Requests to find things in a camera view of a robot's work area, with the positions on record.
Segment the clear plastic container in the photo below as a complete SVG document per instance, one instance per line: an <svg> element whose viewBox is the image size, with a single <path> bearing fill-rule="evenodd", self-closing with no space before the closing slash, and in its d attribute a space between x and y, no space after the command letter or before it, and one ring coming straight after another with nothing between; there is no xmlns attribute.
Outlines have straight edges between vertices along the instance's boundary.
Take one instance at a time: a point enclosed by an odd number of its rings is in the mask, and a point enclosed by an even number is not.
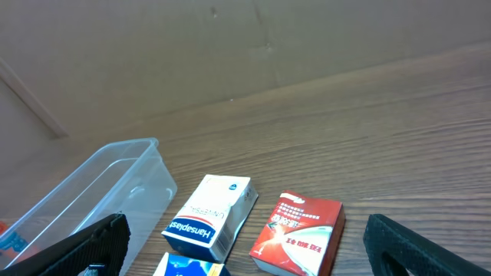
<svg viewBox="0 0 491 276"><path fill-rule="evenodd" d="M108 215L123 213L130 227L120 272L126 274L177 192L158 144L144 138L101 147L6 234L17 232L42 251Z"/></svg>

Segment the orange tube white cap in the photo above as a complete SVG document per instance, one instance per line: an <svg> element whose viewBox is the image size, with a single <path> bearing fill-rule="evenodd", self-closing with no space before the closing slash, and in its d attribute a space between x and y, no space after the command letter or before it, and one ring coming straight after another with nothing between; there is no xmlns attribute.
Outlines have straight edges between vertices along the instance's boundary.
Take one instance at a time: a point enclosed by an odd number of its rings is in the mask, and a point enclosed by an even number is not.
<svg viewBox="0 0 491 276"><path fill-rule="evenodd" d="M10 232L8 226L1 222L1 265L6 266L11 261L20 262L39 253L39 249L22 238L17 232Z"/></svg>

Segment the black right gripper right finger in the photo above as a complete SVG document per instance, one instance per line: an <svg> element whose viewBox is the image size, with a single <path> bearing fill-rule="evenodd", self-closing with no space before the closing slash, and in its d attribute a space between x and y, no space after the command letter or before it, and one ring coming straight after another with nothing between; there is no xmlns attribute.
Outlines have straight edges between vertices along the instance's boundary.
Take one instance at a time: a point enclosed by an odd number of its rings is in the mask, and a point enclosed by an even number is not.
<svg viewBox="0 0 491 276"><path fill-rule="evenodd" d="M490 272L382 214L369 216L364 247L375 276L490 276Z"/></svg>

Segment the blue yellow VapoDrops packet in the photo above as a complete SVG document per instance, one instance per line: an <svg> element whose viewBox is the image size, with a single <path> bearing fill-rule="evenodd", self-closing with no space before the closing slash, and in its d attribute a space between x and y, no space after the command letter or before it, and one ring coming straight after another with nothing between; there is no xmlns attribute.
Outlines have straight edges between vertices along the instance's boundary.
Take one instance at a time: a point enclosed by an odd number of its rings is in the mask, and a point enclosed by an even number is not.
<svg viewBox="0 0 491 276"><path fill-rule="evenodd" d="M224 264L164 254L153 276L230 276Z"/></svg>

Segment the red white medicine box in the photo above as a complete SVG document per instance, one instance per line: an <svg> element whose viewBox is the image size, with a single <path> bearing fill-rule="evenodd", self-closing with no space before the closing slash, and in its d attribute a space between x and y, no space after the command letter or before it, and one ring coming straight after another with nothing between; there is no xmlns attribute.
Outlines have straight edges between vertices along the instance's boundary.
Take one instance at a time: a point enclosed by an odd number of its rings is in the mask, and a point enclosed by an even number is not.
<svg viewBox="0 0 491 276"><path fill-rule="evenodd" d="M345 221L341 202L285 190L249 256L274 275L329 276Z"/></svg>

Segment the white blue Hansaplast box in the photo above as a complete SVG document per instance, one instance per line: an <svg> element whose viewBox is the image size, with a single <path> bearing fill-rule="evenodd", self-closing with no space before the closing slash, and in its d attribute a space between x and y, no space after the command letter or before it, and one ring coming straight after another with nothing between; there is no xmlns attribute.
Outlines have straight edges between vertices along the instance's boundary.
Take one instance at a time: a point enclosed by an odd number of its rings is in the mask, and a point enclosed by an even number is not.
<svg viewBox="0 0 491 276"><path fill-rule="evenodd" d="M249 177L207 174L162 235L181 255L223 263L258 197Z"/></svg>

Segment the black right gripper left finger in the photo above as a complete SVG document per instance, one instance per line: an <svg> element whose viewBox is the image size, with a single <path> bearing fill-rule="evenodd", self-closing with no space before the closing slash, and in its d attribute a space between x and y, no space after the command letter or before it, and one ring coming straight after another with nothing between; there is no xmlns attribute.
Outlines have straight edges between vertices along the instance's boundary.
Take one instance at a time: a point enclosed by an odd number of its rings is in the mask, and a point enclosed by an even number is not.
<svg viewBox="0 0 491 276"><path fill-rule="evenodd" d="M118 276L129 241L127 217L114 213L2 270L1 276Z"/></svg>

